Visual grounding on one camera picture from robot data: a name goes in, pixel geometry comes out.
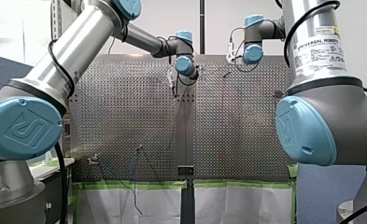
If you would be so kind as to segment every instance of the metal stand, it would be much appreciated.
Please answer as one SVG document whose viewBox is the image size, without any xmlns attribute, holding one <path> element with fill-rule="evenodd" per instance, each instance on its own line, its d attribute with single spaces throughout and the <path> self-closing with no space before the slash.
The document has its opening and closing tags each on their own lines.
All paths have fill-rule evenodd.
<svg viewBox="0 0 367 224">
<path fill-rule="evenodd" d="M 46 191 L 26 161 L 0 162 L 0 223 L 46 223 Z"/>
<path fill-rule="evenodd" d="M 182 78 L 182 82 L 190 84 L 193 80 Z M 179 89 L 176 98 L 176 157 L 177 173 L 180 180 L 187 181 L 187 187 L 181 195 L 181 224 L 195 223 L 195 199 L 194 199 L 194 159 L 193 159 L 193 135 L 194 135 L 194 111 L 195 111 L 195 85 L 185 86 L 177 83 Z"/>
</svg>

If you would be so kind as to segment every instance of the white wall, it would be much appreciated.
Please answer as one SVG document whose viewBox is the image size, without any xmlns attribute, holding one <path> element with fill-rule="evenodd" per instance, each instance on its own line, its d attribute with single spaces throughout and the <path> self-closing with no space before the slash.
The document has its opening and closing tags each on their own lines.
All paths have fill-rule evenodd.
<svg viewBox="0 0 367 224">
<path fill-rule="evenodd" d="M 35 65 L 50 41 L 49 0 L 0 0 L 0 57 Z"/>
</svg>

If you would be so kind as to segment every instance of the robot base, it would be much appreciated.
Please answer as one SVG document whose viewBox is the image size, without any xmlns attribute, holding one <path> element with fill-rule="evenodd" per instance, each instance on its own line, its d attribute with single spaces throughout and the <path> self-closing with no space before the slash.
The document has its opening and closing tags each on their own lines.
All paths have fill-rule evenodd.
<svg viewBox="0 0 367 224">
<path fill-rule="evenodd" d="M 46 186 L 37 183 L 31 194 L 0 203 L 0 223 L 46 223 Z"/>
</svg>

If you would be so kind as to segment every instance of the robotic arm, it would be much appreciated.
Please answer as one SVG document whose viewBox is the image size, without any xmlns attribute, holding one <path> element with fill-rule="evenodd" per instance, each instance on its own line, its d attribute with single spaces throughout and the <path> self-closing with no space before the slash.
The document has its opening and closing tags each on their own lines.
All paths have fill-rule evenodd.
<svg viewBox="0 0 367 224">
<path fill-rule="evenodd" d="M 283 1 L 292 84 L 277 106 L 275 121 L 282 147 L 300 163 L 367 165 L 367 89 L 346 70 L 334 14 L 339 6 L 330 0 Z M 271 37 L 262 16 L 248 20 L 243 58 L 253 64 L 261 60 L 262 40 Z M 367 212 L 366 204 L 367 176 L 354 200 L 357 212 L 341 223 L 355 217 L 355 224 L 367 223 L 367 213 L 359 217 Z"/>
<path fill-rule="evenodd" d="M 141 12 L 140 0 L 86 0 L 80 16 L 24 78 L 0 90 L 0 161 L 23 161 L 50 150 L 62 132 L 65 100 L 113 35 L 161 58 L 176 55 L 180 75 L 197 78 L 190 32 L 168 40 L 157 38 L 129 21 Z"/>
</svg>

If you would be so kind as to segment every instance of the universal robots logo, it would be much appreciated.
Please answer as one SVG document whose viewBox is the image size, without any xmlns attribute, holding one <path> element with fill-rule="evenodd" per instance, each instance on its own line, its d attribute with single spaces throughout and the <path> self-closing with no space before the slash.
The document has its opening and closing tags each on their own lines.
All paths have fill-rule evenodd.
<svg viewBox="0 0 367 224">
<path fill-rule="evenodd" d="M 26 147 L 37 148 L 51 128 L 52 123 L 49 120 L 30 109 L 25 109 L 5 131 L 5 137 Z"/>
<path fill-rule="evenodd" d="M 137 5 L 139 4 L 138 0 L 126 0 L 130 3 L 130 7 L 131 9 L 135 9 L 137 7 Z"/>
</svg>

